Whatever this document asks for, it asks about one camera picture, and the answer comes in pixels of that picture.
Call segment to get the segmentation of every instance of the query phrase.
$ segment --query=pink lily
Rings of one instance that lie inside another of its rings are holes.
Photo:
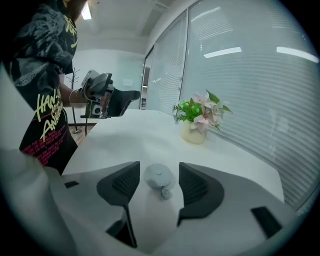
[[[215,125],[222,122],[224,110],[221,105],[221,101],[219,101],[215,106],[213,106],[211,112],[208,113],[209,119],[211,119]]]
[[[208,112],[206,108],[212,109],[216,105],[216,103],[210,100],[208,92],[204,95],[200,95],[199,93],[195,92],[192,99],[195,103],[201,104],[201,109],[203,114]]]
[[[192,130],[198,129],[200,133],[204,134],[208,130],[209,124],[209,120],[201,114],[193,119],[193,123],[191,124],[190,128]]]

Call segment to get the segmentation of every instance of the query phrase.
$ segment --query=flower vase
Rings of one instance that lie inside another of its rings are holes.
[[[192,144],[201,144],[205,141],[206,132],[201,133],[198,129],[191,129],[191,122],[184,121],[181,125],[180,137]]]

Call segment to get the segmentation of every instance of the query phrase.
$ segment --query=ceiling light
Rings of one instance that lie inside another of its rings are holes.
[[[297,50],[297,49],[292,49],[287,47],[277,47],[276,52],[281,54],[289,54],[289,55],[297,56],[315,63],[319,63],[319,59],[316,56],[302,50]]]
[[[88,2],[85,3],[85,5],[82,9],[82,17],[84,20],[90,20],[92,18]]]
[[[214,9],[212,9],[212,10],[207,10],[207,11],[199,14],[198,16],[194,17],[194,18],[191,20],[191,22],[194,22],[196,19],[199,19],[199,18],[201,18],[201,17],[204,16],[204,15],[213,13],[213,12],[215,12],[215,11],[217,11],[217,10],[220,10],[220,7],[214,8]]]
[[[207,53],[204,55],[204,57],[206,58],[212,58],[215,56],[219,56],[219,55],[225,55],[225,54],[234,54],[234,53],[240,53],[241,48],[240,47],[235,47],[235,48],[229,48],[229,49],[224,49],[224,50],[218,50],[218,51],[214,51],[211,53]]]

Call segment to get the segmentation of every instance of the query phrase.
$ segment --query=floor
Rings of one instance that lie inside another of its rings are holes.
[[[89,132],[91,131],[91,129],[94,127],[94,125],[88,125],[87,127],[87,133],[89,134]],[[85,127],[84,126],[78,126],[77,127],[78,130],[82,130],[80,133],[77,134],[73,134],[72,132],[76,130],[76,128],[74,126],[69,126],[69,131],[75,141],[75,143],[79,146],[81,144],[81,142],[83,142],[83,140],[86,137],[86,133],[85,133]]]

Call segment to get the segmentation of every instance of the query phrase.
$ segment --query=window blind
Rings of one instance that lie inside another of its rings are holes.
[[[184,12],[154,46],[146,109],[172,114],[180,96],[185,62],[187,17]]]
[[[272,165],[294,209],[319,183],[320,71],[308,36],[273,1],[189,8],[181,99],[206,89],[227,105],[225,139]]]

